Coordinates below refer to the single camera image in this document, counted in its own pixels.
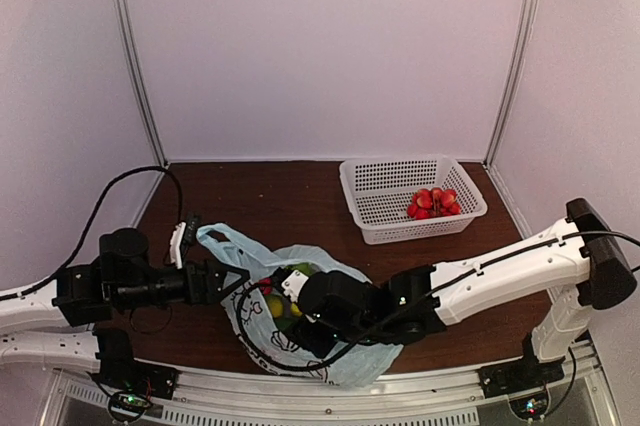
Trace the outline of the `light blue printed plastic bag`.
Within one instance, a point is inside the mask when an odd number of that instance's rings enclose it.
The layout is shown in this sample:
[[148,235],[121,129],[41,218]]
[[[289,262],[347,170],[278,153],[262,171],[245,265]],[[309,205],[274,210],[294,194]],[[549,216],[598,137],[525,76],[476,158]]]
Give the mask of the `light blue printed plastic bag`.
[[281,268],[285,277],[315,280],[339,272],[371,284],[364,273],[337,261],[324,249],[293,245],[271,250],[225,223],[200,226],[196,240],[223,265],[248,275],[238,286],[230,279],[223,281],[231,292],[221,300],[221,307],[250,359],[264,371],[312,378],[330,386],[364,387],[387,372],[403,351],[401,345],[365,341],[331,360],[349,340],[309,310],[300,288],[286,294],[282,280],[271,282]]

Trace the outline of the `red lychee bunch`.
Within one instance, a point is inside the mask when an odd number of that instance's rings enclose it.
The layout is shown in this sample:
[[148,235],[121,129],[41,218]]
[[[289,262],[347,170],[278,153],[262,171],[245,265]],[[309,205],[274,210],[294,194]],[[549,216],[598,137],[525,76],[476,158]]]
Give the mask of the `red lychee bunch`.
[[413,220],[437,219],[457,216],[462,211],[458,193],[454,189],[420,189],[416,191],[406,208],[406,214]]

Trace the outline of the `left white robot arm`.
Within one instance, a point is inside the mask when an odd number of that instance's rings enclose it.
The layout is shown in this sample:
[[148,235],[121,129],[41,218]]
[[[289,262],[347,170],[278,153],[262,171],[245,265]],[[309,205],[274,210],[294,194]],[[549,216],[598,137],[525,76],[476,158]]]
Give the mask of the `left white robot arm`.
[[92,263],[63,266],[25,289],[2,293],[1,337],[14,361],[31,362],[40,354],[54,367],[105,375],[123,390],[137,388],[146,365],[135,359],[125,331],[75,330],[109,321],[116,312],[216,304],[249,280],[248,271],[218,260],[185,261],[192,243],[176,230],[171,265],[154,268],[147,237],[135,228],[119,229],[100,237]]

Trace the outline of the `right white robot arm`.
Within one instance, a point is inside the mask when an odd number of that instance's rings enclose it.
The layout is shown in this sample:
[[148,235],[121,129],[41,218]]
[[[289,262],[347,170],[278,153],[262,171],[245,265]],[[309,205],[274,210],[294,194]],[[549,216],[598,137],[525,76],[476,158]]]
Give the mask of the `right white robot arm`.
[[475,258],[403,271],[380,286],[340,271],[294,272],[282,282],[300,318],[286,337],[326,358],[340,342],[358,346],[410,345],[484,310],[552,287],[569,297],[564,313],[539,325],[532,350],[513,365],[519,386],[535,386],[585,330],[594,310],[628,299],[638,281],[612,231],[584,198],[536,236]]

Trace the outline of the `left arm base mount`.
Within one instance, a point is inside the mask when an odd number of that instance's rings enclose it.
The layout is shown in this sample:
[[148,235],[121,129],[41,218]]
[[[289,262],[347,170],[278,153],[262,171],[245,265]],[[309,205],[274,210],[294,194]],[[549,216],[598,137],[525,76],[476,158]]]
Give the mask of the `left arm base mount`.
[[103,361],[100,370],[88,376],[106,396],[109,416],[116,423],[130,424],[150,413],[155,399],[173,398],[179,371],[137,360]]

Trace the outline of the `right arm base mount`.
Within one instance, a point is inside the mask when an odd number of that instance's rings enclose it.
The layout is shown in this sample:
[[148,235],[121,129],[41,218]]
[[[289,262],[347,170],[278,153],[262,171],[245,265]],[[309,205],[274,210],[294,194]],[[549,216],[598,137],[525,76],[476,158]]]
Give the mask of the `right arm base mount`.
[[550,383],[565,377],[561,362],[533,364],[524,358],[484,366],[478,371],[486,399],[506,396],[518,419],[541,420],[551,410]]

